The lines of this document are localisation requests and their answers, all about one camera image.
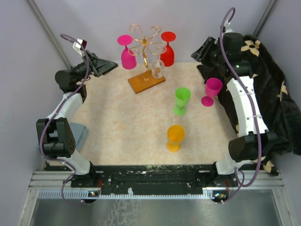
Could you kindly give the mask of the magenta plastic wine glass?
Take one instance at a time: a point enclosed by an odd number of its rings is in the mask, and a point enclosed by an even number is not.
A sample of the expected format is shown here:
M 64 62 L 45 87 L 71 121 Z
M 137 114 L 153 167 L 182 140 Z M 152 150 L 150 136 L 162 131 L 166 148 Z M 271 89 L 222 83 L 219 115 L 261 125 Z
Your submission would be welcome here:
M 119 45 L 125 47 L 121 53 L 121 63 L 124 69 L 132 70 L 137 66 L 137 61 L 132 50 L 128 48 L 133 41 L 133 38 L 130 35 L 121 35 L 118 37 L 117 42 Z

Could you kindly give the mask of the red plastic wine glass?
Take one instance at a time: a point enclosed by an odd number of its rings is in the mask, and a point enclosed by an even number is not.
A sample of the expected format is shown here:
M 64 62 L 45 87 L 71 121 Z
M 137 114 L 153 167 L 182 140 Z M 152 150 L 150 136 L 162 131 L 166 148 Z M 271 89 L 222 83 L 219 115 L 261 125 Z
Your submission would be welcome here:
M 166 42 L 166 50 L 163 54 L 161 54 L 160 60 L 163 61 L 165 67 L 170 67 L 174 64 L 175 60 L 174 50 L 170 46 L 170 42 L 176 39 L 176 34 L 171 31 L 167 31 L 161 34 L 161 38 Z

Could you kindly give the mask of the clear wine glass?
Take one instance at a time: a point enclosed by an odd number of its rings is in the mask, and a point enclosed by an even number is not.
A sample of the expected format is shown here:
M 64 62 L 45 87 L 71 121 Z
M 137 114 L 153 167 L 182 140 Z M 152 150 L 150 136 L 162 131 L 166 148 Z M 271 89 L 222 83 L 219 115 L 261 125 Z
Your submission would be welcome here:
M 157 53 L 155 54 L 156 58 L 152 62 L 151 70 L 152 76 L 156 79 L 162 78 L 164 75 L 165 64 L 161 60 L 161 55 L 166 52 L 166 47 L 157 47 Z

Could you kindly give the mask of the gold wire wine glass rack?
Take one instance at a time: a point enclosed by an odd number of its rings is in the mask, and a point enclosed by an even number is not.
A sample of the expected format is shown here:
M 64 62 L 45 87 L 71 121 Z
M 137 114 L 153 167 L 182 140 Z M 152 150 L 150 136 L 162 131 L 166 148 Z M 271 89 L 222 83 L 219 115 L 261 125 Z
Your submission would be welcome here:
M 145 70 L 145 72 L 128 79 L 128 82 L 129 82 L 130 86 L 132 87 L 133 91 L 135 92 L 135 94 L 139 94 L 149 88 L 152 88 L 152 87 L 159 85 L 166 81 L 165 78 L 154 78 L 153 77 L 152 70 L 147 62 L 146 51 L 149 51 L 152 55 L 159 56 L 161 53 L 164 53 L 164 48 L 165 48 L 165 46 L 161 46 L 161 44 L 167 44 L 167 42 L 166 41 L 157 41 L 157 42 L 152 41 L 152 39 L 154 37 L 156 37 L 158 34 L 161 33 L 162 28 L 160 26 L 151 27 L 151 29 L 153 31 L 156 31 L 156 33 L 149 38 L 147 38 L 144 35 L 142 28 L 138 24 L 130 25 L 129 30 L 131 32 L 134 32 L 136 30 L 136 28 L 139 29 L 139 31 L 141 33 L 141 38 L 139 38 L 139 39 L 133 38 L 133 40 L 136 41 L 138 43 L 138 45 L 129 48 L 128 53 L 132 56 L 137 56 L 140 54 L 139 47 L 142 47 L 142 56 L 144 59 L 144 66 L 145 66 L 146 70 Z M 154 44 L 158 44 L 158 46 L 156 46 L 156 48 L 159 49 L 160 52 L 155 53 L 149 49 L 149 45 L 154 45 Z

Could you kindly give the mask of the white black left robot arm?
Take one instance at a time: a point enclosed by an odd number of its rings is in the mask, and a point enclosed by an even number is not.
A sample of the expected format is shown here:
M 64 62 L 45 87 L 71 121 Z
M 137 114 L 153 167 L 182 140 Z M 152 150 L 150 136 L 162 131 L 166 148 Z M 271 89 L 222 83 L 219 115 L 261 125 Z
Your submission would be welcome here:
M 55 81 L 63 91 L 63 98 L 47 118 L 37 120 L 36 130 L 42 156 L 46 160 L 63 163 L 75 175 L 82 175 L 82 183 L 92 187 L 97 183 L 98 175 L 91 171 L 91 162 L 78 152 L 69 122 L 87 98 L 83 80 L 90 75 L 106 75 L 117 68 L 118 64 L 101 59 L 89 51 L 82 55 L 82 63 L 55 74 Z

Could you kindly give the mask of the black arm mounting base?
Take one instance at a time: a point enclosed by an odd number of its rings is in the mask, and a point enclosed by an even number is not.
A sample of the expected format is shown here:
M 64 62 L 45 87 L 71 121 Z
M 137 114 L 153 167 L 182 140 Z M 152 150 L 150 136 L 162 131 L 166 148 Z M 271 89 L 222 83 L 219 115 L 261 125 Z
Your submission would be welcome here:
M 51 167 L 45 171 L 45 187 L 61 187 L 67 199 L 86 203 L 97 199 L 205 198 L 224 200 L 236 187 L 233 174 L 220 176 L 214 165 L 95 166 L 93 173 L 78 176 Z

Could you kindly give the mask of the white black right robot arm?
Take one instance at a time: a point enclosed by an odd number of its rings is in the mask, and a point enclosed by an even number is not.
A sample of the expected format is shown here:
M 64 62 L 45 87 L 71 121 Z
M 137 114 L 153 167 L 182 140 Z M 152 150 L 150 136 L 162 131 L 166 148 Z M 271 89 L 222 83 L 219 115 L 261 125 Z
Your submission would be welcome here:
M 269 132 L 257 104 L 251 63 L 242 57 L 243 36 L 226 33 L 223 39 L 208 37 L 191 57 L 202 66 L 215 67 L 219 78 L 205 79 L 206 96 L 201 99 L 204 106 L 212 106 L 213 98 L 227 88 L 238 120 L 238 137 L 228 144 L 228 154 L 215 163 L 216 171 L 210 174 L 210 181 L 221 186 L 227 175 L 235 173 L 245 164 L 269 153 L 276 141 L 276 134 Z

